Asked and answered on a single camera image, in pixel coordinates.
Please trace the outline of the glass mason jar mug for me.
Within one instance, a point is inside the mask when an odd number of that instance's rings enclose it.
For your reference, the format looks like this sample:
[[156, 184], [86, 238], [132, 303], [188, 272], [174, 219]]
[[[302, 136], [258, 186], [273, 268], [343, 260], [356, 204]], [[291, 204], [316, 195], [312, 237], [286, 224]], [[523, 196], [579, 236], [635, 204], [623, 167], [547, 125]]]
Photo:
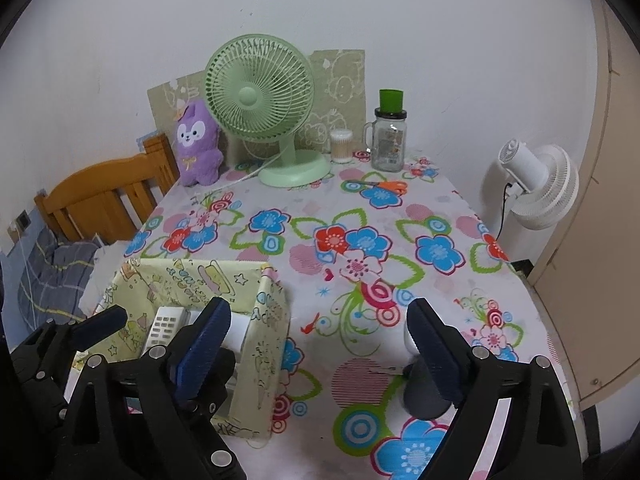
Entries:
[[399, 172], [405, 165], [407, 112], [384, 112], [378, 107], [374, 116], [362, 129], [371, 165], [376, 170]]

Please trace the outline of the purple plush toy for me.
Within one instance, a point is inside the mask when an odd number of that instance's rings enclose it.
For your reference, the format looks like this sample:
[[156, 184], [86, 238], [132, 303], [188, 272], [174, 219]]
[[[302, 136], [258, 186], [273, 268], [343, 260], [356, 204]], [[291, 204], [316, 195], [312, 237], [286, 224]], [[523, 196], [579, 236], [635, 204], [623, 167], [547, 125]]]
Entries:
[[211, 185], [218, 180], [224, 161], [219, 135], [220, 127], [204, 100], [186, 106], [176, 127], [176, 162], [183, 186]]

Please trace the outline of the beige door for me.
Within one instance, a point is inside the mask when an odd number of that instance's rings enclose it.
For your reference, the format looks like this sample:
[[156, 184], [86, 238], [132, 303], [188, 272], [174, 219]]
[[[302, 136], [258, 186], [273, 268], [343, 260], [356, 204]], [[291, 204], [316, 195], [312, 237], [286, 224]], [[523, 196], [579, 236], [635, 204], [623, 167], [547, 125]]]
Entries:
[[583, 410], [639, 374], [639, 52], [606, 1], [591, 4], [597, 87], [579, 193], [529, 280]]

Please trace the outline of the white rounded earbuds case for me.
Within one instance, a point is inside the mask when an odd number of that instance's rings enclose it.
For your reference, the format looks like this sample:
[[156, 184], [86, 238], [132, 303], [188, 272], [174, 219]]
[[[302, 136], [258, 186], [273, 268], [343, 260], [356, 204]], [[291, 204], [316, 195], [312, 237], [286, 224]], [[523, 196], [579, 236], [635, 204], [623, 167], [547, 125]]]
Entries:
[[413, 356], [418, 356], [420, 354], [420, 351], [416, 346], [416, 344], [414, 343], [412, 336], [409, 332], [408, 323], [404, 324], [404, 343], [405, 343], [406, 349], [410, 354], [412, 354]]

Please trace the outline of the floral tablecloth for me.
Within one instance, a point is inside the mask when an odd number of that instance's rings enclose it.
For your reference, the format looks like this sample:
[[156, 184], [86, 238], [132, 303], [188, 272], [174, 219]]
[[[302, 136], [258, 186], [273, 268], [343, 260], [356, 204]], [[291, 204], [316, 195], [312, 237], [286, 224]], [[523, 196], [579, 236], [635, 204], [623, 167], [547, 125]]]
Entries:
[[[398, 196], [348, 180], [404, 181]], [[386, 174], [357, 158], [297, 188], [231, 170], [174, 186], [125, 260], [256, 261], [277, 272], [291, 310], [265, 439], [218, 434], [247, 479], [422, 479], [457, 409], [412, 417], [402, 371], [412, 300], [424, 298], [472, 347], [553, 363], [548, 333], [488, 227], [426, 158]], [[510, 401], [498, 402], [469, 479], [489, 479]]]

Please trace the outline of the white standing fan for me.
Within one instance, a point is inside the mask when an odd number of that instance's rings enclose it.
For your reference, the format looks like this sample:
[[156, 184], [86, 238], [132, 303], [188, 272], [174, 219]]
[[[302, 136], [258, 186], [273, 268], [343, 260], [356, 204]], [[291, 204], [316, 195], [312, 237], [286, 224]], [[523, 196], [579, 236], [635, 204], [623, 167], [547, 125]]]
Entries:
[[497, 237], [510, 214], [529, 231], [559, 223], [573, 207], [579, 191], [578, 169], [564, 148], [556, 144], [531, 150], [518, 139], [500, 148], [498, 164], [511, 180], [503, 191]]

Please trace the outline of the green desk fan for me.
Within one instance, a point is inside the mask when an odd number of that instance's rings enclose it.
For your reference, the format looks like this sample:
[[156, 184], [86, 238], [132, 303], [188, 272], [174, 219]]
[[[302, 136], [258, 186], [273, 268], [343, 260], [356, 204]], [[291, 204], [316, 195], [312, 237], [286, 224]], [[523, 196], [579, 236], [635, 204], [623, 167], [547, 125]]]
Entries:
[[277, 143], [279, 154], [257, 177], [272, 188], [297, 188], [324, 178], [326, 155], [295, 147], [314, 107], [314, 75], [305, 55], [270, 35], [233, 38], [210, 57], [205, 103], [224, 132], [250, 143]]

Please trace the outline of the wooden chair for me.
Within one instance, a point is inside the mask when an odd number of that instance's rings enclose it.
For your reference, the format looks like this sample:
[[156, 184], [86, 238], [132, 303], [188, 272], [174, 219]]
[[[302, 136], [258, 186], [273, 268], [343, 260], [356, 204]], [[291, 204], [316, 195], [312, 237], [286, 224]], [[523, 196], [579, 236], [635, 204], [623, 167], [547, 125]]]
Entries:
[[157, 206], [152, 187], [166, 195], [178, 177], [168, 137], [156, 134], [143, 142], [141, 153], [79, 170], [34, 202], [47, 227], [66, 240], [97, 235], [113, 243], [130, 240], [138, 230], [134, 222], [151, 218]]

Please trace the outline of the white charger block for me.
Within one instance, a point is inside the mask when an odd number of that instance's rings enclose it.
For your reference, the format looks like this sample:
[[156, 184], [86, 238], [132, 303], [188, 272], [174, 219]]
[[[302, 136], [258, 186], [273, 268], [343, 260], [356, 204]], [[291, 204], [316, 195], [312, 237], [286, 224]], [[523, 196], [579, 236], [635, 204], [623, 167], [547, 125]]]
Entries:
[[230, 327], [224, 336], [222, 346], [236, 354], [241, 354], [249, 325], [250, 317], [248, 315], [232, 312]]

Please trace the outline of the orange handled scissors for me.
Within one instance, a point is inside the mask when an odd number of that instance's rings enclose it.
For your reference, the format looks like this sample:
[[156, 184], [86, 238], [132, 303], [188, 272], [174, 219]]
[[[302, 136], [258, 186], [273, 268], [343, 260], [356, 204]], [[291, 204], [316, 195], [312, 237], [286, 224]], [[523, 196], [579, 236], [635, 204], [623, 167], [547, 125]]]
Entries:
[[408, 190], [408, 184], [404, 181], [368, 182], [368, 181], [348, 180], [348, 183], [359, 184], [361, 186], [370, 186], [370, 188], [384, 188], [384, 190], [390, 191], [398, 196], [405, 195]]

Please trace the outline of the cotton swab container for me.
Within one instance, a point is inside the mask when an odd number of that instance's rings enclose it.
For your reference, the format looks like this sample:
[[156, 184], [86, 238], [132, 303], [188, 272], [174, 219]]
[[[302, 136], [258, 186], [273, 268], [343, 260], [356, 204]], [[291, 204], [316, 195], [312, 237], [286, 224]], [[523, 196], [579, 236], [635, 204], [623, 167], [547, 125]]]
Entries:
[[352, 140], [354, 140], [352, 130], [334, 129], [330, 132], [332, 162], [347, 164], [352, 160]]

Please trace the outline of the yellow cartoon storage box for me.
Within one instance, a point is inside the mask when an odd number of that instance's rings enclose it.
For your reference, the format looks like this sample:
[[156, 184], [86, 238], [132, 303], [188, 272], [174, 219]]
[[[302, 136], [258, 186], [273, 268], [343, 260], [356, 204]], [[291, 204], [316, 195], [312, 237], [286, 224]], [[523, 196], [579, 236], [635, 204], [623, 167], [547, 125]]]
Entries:
[[119, 332], [76, 354], [70, 385], [75, 385], [92, 354], [99, 353], [110, 362], [142, 356], [159, 307], [186, 308], [188, 325], [214, 297], [226, 300], [231, 313], [248, 315], [250, 325], [242, 353], [235, 353], [235, 369], [228, 387], [230, 398], [210, 421], [226, 436], [269, 438], [291, 310], [277, 272], [268, 263], [180, 258], [125, 260], [105, 289], [96, 312], [121, 306], [128, 313], [128, 321]]

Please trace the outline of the plaid blue bedding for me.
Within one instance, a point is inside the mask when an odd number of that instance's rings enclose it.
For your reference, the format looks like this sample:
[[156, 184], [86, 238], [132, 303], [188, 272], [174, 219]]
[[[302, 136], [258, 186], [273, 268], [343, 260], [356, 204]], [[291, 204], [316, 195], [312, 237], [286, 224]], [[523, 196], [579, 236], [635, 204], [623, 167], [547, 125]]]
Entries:
[[97, 236], [71, 242], [32, 219], [9, 255], [1, 257], [2, 326], [11, 349], [47, 320], [64, 324], [87, 317], [79, 303], [102, 247]]

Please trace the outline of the green cup on jar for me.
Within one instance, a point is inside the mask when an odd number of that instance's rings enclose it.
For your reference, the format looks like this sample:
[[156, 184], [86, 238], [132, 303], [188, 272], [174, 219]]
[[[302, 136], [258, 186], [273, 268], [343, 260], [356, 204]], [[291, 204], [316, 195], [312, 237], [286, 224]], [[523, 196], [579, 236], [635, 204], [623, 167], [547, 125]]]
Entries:
[[404, 92], [398, 89], [381, 89], [380, 111], [387, 114], [399, 114], [404, 110]]

